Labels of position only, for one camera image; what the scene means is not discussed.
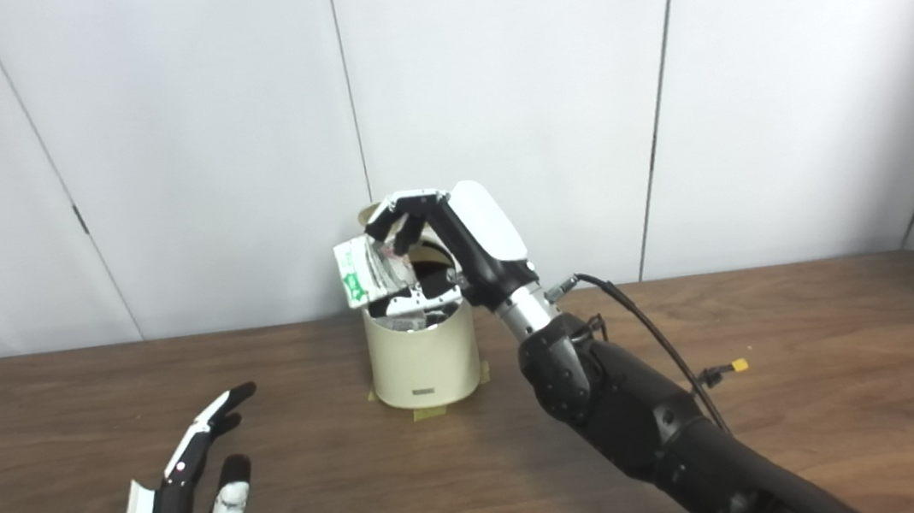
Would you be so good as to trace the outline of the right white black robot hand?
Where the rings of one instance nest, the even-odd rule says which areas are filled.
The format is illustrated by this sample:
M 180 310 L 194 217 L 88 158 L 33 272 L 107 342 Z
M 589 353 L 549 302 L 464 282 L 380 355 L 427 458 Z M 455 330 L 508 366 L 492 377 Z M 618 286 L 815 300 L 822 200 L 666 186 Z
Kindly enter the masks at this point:
M 365 224 L 365 235 L 375 243 L 383 243 L 394 226 L 401 225 L 394 246 L 399 255 L 429 227 L 467 279 L 467 301 L 491 312 L 539 280 L 518 230 L 475 180 L 457 182 L 449 191 L 397 190 L 380 202 Z

